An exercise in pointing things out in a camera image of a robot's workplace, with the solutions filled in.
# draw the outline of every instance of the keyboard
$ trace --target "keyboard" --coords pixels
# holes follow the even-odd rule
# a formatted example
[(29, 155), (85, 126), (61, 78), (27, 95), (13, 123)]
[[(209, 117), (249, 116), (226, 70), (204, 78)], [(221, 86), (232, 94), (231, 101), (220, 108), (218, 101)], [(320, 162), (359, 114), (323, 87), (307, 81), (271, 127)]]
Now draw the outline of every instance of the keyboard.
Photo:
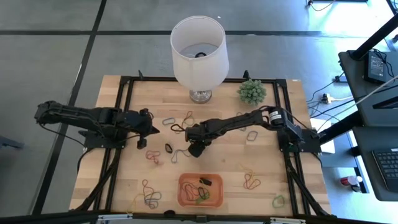
[(387, 190), (398, 192), (398, 149), (372, 151), (372, 154)]

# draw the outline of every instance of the lamp base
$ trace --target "lamp base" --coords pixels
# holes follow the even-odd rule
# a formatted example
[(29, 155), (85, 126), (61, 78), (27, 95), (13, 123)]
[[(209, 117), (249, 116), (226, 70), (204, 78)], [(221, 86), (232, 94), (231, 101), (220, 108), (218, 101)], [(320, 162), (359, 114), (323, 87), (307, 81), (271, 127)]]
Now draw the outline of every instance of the lamp base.
[(189, 91), (189, 97), (195, 103), (207, 103), (211, 98), (211, 90), (207, 91)]

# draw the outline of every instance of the lamp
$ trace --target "lamp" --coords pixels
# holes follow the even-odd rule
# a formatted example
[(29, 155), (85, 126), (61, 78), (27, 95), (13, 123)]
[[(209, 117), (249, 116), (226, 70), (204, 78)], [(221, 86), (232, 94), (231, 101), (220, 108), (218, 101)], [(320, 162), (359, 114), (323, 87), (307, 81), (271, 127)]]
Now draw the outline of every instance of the lamp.
[(229, 70), (223, 27), (210, 17), (188, 17), (173, 28), (170, 43), (176, 79), (190, 90), (192, 101), (206, 103)]

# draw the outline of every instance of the orange tray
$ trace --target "orange tray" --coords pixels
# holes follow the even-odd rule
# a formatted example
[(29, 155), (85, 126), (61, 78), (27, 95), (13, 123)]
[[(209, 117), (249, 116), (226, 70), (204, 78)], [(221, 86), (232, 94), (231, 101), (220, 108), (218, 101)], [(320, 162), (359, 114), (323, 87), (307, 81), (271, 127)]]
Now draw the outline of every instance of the orange tray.
[[(201, 184), (200, 178), (210, 180), (211, 186)], [(198, 200), (192, 200), (192, 194), (188, 195), (187, 191), (183, 189), (187, 182), (196, 187), (206, 188), (210, 194), (209, 198), (206, 200), (199, 199), (200, 203), (198, 203)], [(224, 199), (223, 179), (218, 174), (182, 174), (178, 180), (177, 198), (178, 203), (184, 207), (220, 207)]]

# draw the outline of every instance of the white lampshade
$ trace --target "white lampshade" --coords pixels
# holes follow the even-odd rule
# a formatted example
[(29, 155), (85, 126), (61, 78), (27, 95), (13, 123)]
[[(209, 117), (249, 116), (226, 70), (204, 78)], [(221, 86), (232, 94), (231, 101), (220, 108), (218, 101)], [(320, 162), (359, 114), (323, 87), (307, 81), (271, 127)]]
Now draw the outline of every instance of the white lampshade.
[[(229, 62), (225, 31), (221, 24), (206, 16), (188, 17), (173, 28), (170, 42), (174, 75), (181, 85), (192, 91), (207, 91), (223, 82), (228, 74)], [(198, 58), (181, 54), (187, 47), (198, 44), (211, 44), (216, 50)]]

